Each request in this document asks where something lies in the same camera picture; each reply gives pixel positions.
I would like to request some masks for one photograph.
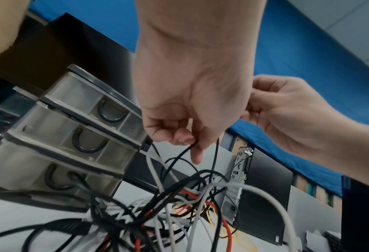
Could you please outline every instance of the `blue wall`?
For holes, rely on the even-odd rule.
[[[68,12],[129,50],[136,48],[132,0],[36,0],[30,9],[49,21]],[[269,0],[266,6],[255,62],[255,74],[262,73],[301,77],[341,113],[369,124],[369,68],[285,0]],[[340,174],[285,153],[247,122],[231,129],[341,195]]]

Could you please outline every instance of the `plastic drawer unit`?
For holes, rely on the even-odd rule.
[[[67,72],[40,100],[137,149],[146,140],[138,107],[74,72]]]
[[[37,102],[3,138],[74,167],[115,179],[122,178],[138,151],[42,102]]]
[[[42,155],[31,148],[0,139],[0,190],[60,191],[87,198],[78,188],[74,187],[69,175],[81,176],[93,190],[110,196],[115,193],[120,183],[119,180],[111,177],[89,173]],[[39,202],[44,203],[46,207],[52,205],[56,206],[54,208],[58,206],[85,207],[84,203],[71,198],[34,195],[31,196],[31,200],[36,201],[36,205],[39,205]]]

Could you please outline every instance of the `black monitor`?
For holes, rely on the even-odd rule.
[[[342,178],[341,243],[347,252],[369,252],[369,186]]]

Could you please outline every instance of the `drawer handle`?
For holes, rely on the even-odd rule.
[[[82,145],[79,143],[79,137],[81,136],[83,130],[82,129],[76,129],[74,134],[72,135],[72,145],[83,153],[95,153],[100,150],[102,150],[108,143],[107,140],[103,140],[97,147],[92,149],[85,149],[82,147]]]
[[[57,169],[57,165],[55,164],[51,164],[49,165],[49,167],[46,170],[46,173],[44,174],[44,183],[53,190],[56,191],[67,191],[67,190],[71,190],[74,188],[74,186],[72,185],[66,185],[66,186],[61,186],[59,184],[56,184],[53,181],[53,174]]]
[[[106,101],[105,100],[101,100],[100,103],[98,104],[97,106],[97,113],[98,115],[104,120],[104,121],[107,121],[107,122],[120,122],[122,121],[123,119],[125,119],[125,117],[128,115],[127,113],[123,113],[122,116],[120,116],[119,118],[116,118],[116,119],[110,119],[108,117],[106,117],[106,115],[104,114],[103,112],[103,108],[104,108],[104,105],[105,105]]]

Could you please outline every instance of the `ceiling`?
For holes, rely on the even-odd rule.
[[[369,0],[288,0],[369,66]]]

